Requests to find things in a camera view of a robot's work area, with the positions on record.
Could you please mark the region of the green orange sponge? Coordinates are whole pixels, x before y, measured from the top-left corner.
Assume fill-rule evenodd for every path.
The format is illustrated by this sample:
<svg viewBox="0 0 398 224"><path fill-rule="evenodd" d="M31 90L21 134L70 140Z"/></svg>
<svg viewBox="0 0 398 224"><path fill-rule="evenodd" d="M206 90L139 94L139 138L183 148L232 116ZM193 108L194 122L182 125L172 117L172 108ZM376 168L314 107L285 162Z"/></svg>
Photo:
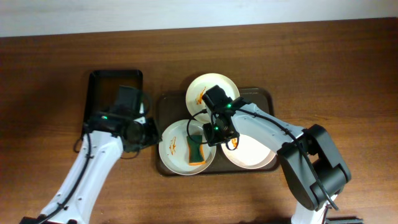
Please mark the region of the green orange sponge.
<svg viewBox="0 0 398 224"><path fill-rule="evenodd" d="M205 156L203 152L202 135L187 136L188 144L188 164L190 166L199 166L205 163Z"/></svg>

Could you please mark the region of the cream plate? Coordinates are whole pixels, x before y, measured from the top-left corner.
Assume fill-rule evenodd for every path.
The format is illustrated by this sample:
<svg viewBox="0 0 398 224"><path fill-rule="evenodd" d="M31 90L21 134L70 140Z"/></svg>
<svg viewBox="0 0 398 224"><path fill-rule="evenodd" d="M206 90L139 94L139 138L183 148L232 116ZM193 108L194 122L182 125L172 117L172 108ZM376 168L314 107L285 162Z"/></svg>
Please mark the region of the cream plate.
<svg viewBox="0 0 398 224"><path fill-rule="evenodd" d="M201 75L191 82L185 95L186 106L192 116L206 108L202 96L215 85L221 87L226 96L233 100L240 96L237 86L228 77L219 73Z"/></svg>
<svg viewBox="0 0 398 224"><path fill-rule="evenodd" d="M271 163L275 153L252 137L241 134L227 144L221 144L225 156L243 169L259 169Z"/></svg>
<svg viewBox="0 0 398 224"><path fill-rule="evenodd" d="M195 175L210 166L216 156L216 146L202 145L204 161L191 166L189 164L189 149L187 141L187 124L189 120L176 121L162 133L159 143L159 155L163 164L175 174Z"/></svg>

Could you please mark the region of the cream plate back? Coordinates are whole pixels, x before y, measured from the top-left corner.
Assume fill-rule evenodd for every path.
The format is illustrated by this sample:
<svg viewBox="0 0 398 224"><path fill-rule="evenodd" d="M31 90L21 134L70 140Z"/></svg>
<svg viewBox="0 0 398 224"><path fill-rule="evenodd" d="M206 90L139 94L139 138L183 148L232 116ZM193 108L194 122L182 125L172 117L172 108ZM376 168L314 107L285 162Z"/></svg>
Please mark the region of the cream plate back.
<svg viewBox="0 0 398 224"><path fill-rule="evenodd" d="M201 75L191 82L185 95L186 106L192 116L206 108L202 96L215 85L221 87L226 96L233 100L240 96L237 86L228 77L219 73Z"/></svg>

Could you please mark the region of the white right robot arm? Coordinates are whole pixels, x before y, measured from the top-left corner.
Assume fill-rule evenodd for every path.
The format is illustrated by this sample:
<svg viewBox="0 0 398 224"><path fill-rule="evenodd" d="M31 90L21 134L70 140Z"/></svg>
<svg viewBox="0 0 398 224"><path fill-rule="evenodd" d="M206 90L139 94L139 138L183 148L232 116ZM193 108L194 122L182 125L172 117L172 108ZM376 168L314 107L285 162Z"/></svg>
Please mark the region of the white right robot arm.
<svg viewBox="0 0 398 224"><path fill-rule="evenodd" d="M204 126L209 145L246 135L269 148L297 200L291 223L326 223L327 211L338 209L335 198L351 180L351 172L324 127L294 126L241 97L202 100L211 119Z"/></svg>

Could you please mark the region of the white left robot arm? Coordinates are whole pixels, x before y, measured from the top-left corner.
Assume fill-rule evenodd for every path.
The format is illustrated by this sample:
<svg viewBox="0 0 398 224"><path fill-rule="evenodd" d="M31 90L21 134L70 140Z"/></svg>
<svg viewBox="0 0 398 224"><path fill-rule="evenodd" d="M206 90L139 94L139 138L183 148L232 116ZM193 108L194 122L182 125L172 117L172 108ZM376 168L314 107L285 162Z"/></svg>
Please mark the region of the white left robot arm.
<svg viewBox="0 0 398 224"><path fill-rule="evenodd" d="M89 223L102 186L124 152L139 152L160 142L153 118L92 115L83 127L80 151L54 198L26 223Z"/></svg>

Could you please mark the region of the brown serving tray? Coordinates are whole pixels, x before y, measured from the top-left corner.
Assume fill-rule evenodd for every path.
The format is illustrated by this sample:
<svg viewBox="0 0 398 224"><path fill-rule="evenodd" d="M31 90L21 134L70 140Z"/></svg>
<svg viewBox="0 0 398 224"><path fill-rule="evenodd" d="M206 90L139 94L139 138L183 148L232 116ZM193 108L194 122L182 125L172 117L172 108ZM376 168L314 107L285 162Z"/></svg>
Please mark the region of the brown serving tray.
<svg viewBox="0 0 398 224"><path fill-rule="evenodd" d="M239 93L245 99L257 104L264 112L274 115L274 106L270 93L259 87L240 88ZM156 121L161 131L165 131L168 126L176 121L191 117L185 102L186 92L183 90L169 91L164 93L157 102ZM273 157L270 163L258 169L244 169L233 164L220 147L217 148L213 162L199 175L222 175L252 172L272 172L279 167L279 161Z"/></svg>

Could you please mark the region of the black water basin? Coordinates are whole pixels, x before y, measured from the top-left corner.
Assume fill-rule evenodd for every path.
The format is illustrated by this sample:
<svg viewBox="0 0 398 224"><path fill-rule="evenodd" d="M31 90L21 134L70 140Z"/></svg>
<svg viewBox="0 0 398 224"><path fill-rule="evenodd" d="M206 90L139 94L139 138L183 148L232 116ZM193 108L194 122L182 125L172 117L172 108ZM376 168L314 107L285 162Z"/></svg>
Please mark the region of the black water basin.
<svg viewBox="0 0 398 224"><path fill-rule="evenodd" d="M104 131L123 140L131 122L146 115L147 111L133 113L115 106L119 86L131 86L142 91L143 74L140 70L95 70L90 73L85 114L81 133Z"/></svg>

